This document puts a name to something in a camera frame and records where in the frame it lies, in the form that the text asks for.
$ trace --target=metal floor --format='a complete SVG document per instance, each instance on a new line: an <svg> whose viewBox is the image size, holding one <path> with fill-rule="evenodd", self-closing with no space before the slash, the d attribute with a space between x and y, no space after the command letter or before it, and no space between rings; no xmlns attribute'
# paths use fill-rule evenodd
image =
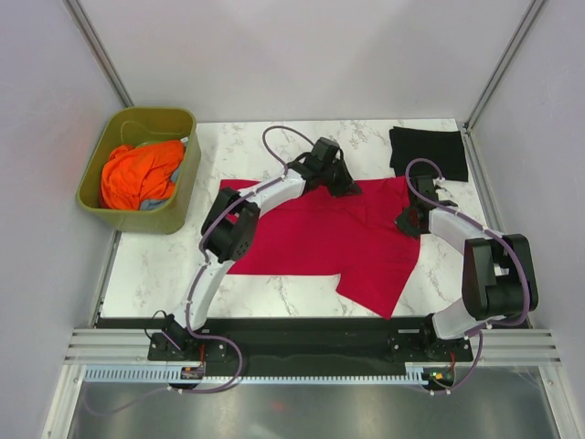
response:
<svg viewBox="0 0 585 439"><path fill-rule="evenodd" d="M90 405L102 411L156 387L85 386ZM391 385L248 384L213 395L164 392L106 418L78 407L72 427L77 432L70 439L558 437L540 378L528 369L478 369L451 396Z"/></svg>

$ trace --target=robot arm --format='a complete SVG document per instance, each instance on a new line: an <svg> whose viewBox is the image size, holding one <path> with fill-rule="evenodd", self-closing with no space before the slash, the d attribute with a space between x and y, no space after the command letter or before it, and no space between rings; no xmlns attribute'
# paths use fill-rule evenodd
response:
<svg viewBox="0 0 585 439"><path fill-rule="evenodd" d="M412 177L411 182L421 194L439 202L431 177ZM192 329L205 324L223 276L250 248L260 216L319 186L327 187L334 197L361 193L347 170L343 151L336 142L325 138L319 139L310 153L288 164L285 175L240 192L231 188L219 191L202 228L204 237L207 236L203 249L207 251L208 261L199 267L194 286L186 297ZM488 319L519 315L524 304L523 291L516 268L503 248L482 230L450 212L436 209L411 191L409 198L410 206L396 219L399 230L415 238L433 233L463 255L462 298L427 317L422 330L425 344L464 337ZM453 206L451 202L441 204ZM530 310L533 310L538 296L527 239L522 235L499 236L522 263L530 285ZM175 311L176 321L182 326L186 325L184 306L182 303Z"/></svg>
<svg viewBox="0 0 585 439"><path fill-rule="evenodd" d="M412 177L411 183L432 201L455 206L450 201L439 201L432 177ZM502 246L484 230L449 211L437 209L411 190L409 199L410 206L396 220L398 228L415 238L427 233L439 236L463 256L462 297L428 316L423 328L426 344L436 339L462 338L487 320L520 315L524 293L517 269ZM507 242L522 265L529 287L529 310L532 311L538 304L538 292L528 240L519 234L495 234Z"/></svg>
<svg viewBox="0 0 585 439"><path fill-rule="evenodd" d="M281 205L316 189L327 187L333 197L358 195L361 189L350 176L337 142L321 138L310 153L305 153L289 163L283 176L262 181L259 184L236 191L226 187L219 191L201 232L208 234L203 243L209 260L199 267L194 294L189 292L190 323L193 329L202 327L207 311L229 268L241 259L251 246L260 216ZM186 313L175 311L176 321L186 325Z"/></svg>

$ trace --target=tabletop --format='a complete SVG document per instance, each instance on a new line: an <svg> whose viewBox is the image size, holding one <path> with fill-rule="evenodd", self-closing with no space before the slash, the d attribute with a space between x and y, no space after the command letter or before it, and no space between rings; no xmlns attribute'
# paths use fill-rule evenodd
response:
<svg viewBox="0 0 585 439"><path fill-rule="evenodd" d="M270 123L201 123L197 138L201 164L187 212L186 224L172 235L122 233L101 308L101 317L150 317L159 309L173 310L203 256L197 249L204 218L224 178L264 179L282 167L266 152L262 131ZM456 131L452 119L310 121L283 123L310 138L335 139L343 148L354 179L393 177L388 130L403 126ZM282 130L268 134L272 149L291 161L309 145ZM485 223L470 173L468 183L446 181L440 198ZM420 256L393 316L426 316L461 297L463 257L445 241L420 238ZM227 275L209 309L210 317L374 316L363 306L339 295L334 276Z"/></svg>

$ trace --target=plastic bin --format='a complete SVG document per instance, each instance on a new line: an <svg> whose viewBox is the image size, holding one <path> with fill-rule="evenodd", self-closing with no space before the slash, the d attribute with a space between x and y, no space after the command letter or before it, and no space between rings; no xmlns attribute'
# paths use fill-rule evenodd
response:
<svg viewBox="0 0 585 439"><path fill-rule="evenodd" d="M81 207L120 231L175 233L185 224L186 212L201 160L191 112L180 108L131 107L116 113L106 125L77 192ZM189 137L175 192L155 210L101 209L98 194L101 170L110 153L122 144L140 147Z"/></svg>

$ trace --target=red t-shirt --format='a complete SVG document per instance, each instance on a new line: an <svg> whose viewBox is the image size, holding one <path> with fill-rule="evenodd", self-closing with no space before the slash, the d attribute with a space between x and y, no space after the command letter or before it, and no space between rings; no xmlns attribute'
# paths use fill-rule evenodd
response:
<svg viewBox="0 0 585 439"><path fill-rule="evenodd" d="M222 180L243 189L249 180ZM361 180L363 194L333 198L325 187L261 217L250 251L230 274L341 274L337 292L390 318L419 259L420 242L394 220L409 205L404 177Z"/></svg>

